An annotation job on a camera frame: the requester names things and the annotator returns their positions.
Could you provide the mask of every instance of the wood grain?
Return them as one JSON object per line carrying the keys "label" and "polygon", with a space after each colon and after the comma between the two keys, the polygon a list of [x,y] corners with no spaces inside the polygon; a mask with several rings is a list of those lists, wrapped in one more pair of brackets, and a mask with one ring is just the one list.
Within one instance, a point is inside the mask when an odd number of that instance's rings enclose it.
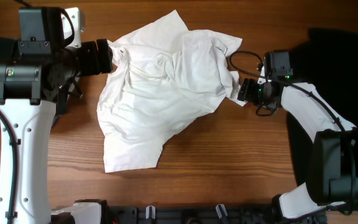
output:
{"label": "wood grain", "polygon": [[[307,28],[358,32],[358,1],[30,1],[36,6],[80,7],[86,15],[83,41],[117,38],[176,9],[190,30],[211,29],[243,38],[241,49],[263,54],[307,39]],[[0,0],[0,36],[19,37],[18,4]],[[254,58],[236,63],[254,68]],[[269,203],[296,187],[285,111],[270,118],[224,100],[165,145],[156,169],[105,174],[103,139],[96,104],[106,74],[81,80],[84,97],[52,129],[48,192],[52,208],[80,198],[105,198],[110,205],[205,206]],[[330,223],[358,223],[329,214]]]}

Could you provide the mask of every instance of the white plastic casing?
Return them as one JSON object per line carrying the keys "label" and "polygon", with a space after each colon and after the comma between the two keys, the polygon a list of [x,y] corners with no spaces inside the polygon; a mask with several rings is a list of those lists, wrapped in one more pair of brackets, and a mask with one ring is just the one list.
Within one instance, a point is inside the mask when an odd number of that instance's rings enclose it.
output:
{"label": "white plastic casing", "polygon": [[[0,105],[0,110],[11,123],[17,139],[21,140],[17,146],[17,218],[13,223],[50,223],[47,161],[55,103],[42,100],[39,105],[30,105],[28,99],[8,99],[4,105]],[[7,223],[5,212],[9,207],[12,182],[12,147],[4,128],[1,123],[0,224]]]}
{"label": "white plastic casing", "polygon": [[[295,83],[307,91],[311,91],[314,96],[319,98],[333,113],[339,118],[341,124],[346,131],[355,127],[350,121],[339,115],[316,91],[316,87],[309,83]],[[337,124],[334,123],[328,112],[312,97],[308,96],[300,90],[293,87],[284,87],[281,99],[281,105],[285,110],[290,112],[296,120],[302,125],[302,128],[308,133],[310,139],[314,141],[314,137],[318,131],[331,129],[340,131]]]}
{"label": "white plastic casing", "polygon": [[75,203],[73,206],[53,211],[52,215],[63,212],[70,212],[75,224],[100,223],[102,215],[101,205],[94,202]]}
{"label": "white plastic casing", "polygon": [[80,48],[81,47],[81,35],[80,32],[85,31],[85,17],[84,14],[77,8],[65,9],[70,18],[66,18],[62,15],[63,33],[65,39],[71,36],[71,27],[68,19],[71,20],[74,27],[74,40],[68,47]]}
{"label": "white plastic casing", "polygon": [[[326,206],[318,206],[309,196],[306,183],[303,183],[295,190],[280,196],[280,207],[283,217],[288,219],[300,218],[303,215],[311,214],[325,209]],[[334,202],[329,206],[342,205],[344,202]]]}

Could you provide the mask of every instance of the black cable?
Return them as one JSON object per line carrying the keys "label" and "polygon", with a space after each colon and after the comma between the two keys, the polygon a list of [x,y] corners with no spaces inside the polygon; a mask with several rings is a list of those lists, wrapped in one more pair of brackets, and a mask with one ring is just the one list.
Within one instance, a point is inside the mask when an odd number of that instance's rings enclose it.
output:
{"label": "black cable", "polygon": [[296,88],[297,90],[300,90],[303,93],[306,93],[308,96],[312,97],[312,99],[314,99],[317,103],[319,103],[327,111],[327,113],[330,115],[330,117],[332,117],[332,119],[334,120],[334,123],[336,125],[338,125],[339,129],[341,130],[342,138],[346,143],[346,148],[347,148],[347,151],[349,153],[350,160],[351,160],[351,196],[349,198],[349,206],[347,208],[347,212],[346,213],[341,212],[341,213],[343,215],[351,215],[352,212],[353,212],[353,203],[354,203],[354,200],[355,200],[355,197],[356,197],[356,192],[355,192],[355,189],[356,189],[356,162],[354,160],[353,148],[352,148],[349,140],[347,139],[346,131],[345,131],[343,125],[341,124],[341,121],[339,120],[339,118],[336,117],[335,114],[328,108],[328,106],[325,103],[323,103],[319,98],[317,98],[313,94],[312,91],[307,91],[304,88],[301,88],[301,87],[299,87],[297,85],[294,85],[292,83],[288,83],[288,82],[285,82],[285,81],[282,81],[282,80],[277,80],[276,78],[268,78],[267,76],[262,76],[262,75],[258,75],[256,73],[248,72],[246,70],[240,69],[239,67],[235,66],[233,64],[233,62],[232,62],[232,57],[235,54],[238,54],[238,53],[245,53],[245,54],[255,55],[256,57],[259,58],[259,60],[262,60],[254,52],[238,50],[238,51],[235,51],[233,54],[231,54],[230,57],[229,57],[229,63],[233,68],[237,69],[240,72],[246,73],[248,75],[252,75],[252,76],[257,77],[257,78],[264,78],[264,79],[266,79],[266,82],[268,82],[268,80],[270,80],[272,82],[277,82],[277,83],[280,83],[280,84],[285,85],[285,86],[290,86],[290,87]]}
{"label": "black cable", "polygon": [[25,1],[23,1],[23,0],[13,0],[13,1],[15,1],[15,2],[17,2],[17,3],[20,3],[20,4],[22,4],[22,5],[25,6],[25,7],[31,7],[31,5],[30,5],[29,3],[27,3],[27,2],[25,2]]}
{"label": "black cable", "polygon": [[11,124],[1,112],[0,112],[0,120],[6,128],[6,131],[9,135],[9,142],[12,146],[12,184],[11,184],[11,196],[9,199],[9,209],[7,211],[7,223],[11,224],[13,223],[13,218],[15,218],[14,207],[16,201],[17,175],[19,172],[19,168],[17,166],[17,140]]}

